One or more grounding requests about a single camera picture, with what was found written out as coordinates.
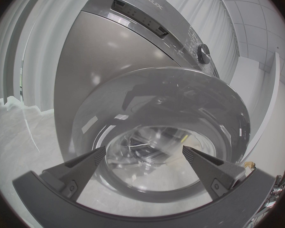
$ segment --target white wall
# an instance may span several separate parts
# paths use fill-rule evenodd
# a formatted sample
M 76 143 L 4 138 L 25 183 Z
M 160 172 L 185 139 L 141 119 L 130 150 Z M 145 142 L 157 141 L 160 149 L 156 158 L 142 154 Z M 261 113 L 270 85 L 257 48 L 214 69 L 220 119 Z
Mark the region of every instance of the white wall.
M 277 100 L 270 120 L 247 161 L 276 176 L 285 169 L 285 85 L 280 82 Z
M 259 62 L 246 57 L 239 57 L 230 86 L 239 94 L 248 108 L 257 79 Z

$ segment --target washing machine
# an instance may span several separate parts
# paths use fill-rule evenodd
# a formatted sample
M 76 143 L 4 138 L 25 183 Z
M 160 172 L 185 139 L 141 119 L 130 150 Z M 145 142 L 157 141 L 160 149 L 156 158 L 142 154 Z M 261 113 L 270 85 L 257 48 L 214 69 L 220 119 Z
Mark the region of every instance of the washing machine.
M 211 202 L 182 146 L 238 163 L 250 134 L 243 101 L 165 0 L 85 4 L 59 59 L 54 113 L 64 161 L 106 147 L 77 202 L 116 215 Z

